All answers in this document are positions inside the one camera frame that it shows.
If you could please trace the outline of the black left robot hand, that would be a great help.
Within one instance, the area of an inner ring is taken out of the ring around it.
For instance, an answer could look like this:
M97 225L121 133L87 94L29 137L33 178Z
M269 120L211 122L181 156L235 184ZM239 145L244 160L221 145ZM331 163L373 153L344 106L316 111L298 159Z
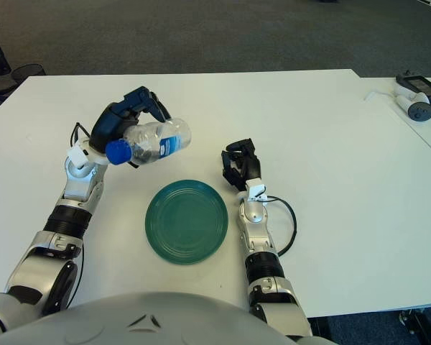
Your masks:
M109 142L122 138L129 127L139 123L141 113L151 114L162 123L171 119L156 94L141 86L126 94L122 101L113 102L104 109L91 131L90 147L104 154Z

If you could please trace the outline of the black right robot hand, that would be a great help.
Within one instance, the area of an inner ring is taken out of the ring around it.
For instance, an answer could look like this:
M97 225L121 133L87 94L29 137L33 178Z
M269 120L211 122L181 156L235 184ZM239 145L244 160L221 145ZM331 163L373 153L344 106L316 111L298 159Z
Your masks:
M229 144L221 152L223 177L239 191L246 190L246 182L261 178L261 164L255 155L251 139L242 139Z

